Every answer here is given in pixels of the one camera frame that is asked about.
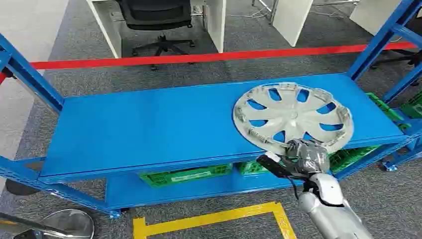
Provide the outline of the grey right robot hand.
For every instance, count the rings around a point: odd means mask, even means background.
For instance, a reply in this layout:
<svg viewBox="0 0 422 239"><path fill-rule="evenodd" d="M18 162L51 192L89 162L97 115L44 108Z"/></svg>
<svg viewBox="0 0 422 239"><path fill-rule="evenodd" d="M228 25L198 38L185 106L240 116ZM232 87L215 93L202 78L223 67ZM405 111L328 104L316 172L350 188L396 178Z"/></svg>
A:
<svg viewBox="0 0 422 239"><path fill-rule="evenodd" d="M295 178L308 179L315 173L327 173L330 169L327 150L321 144L305 139L287 142L281 160Z"/></svg>

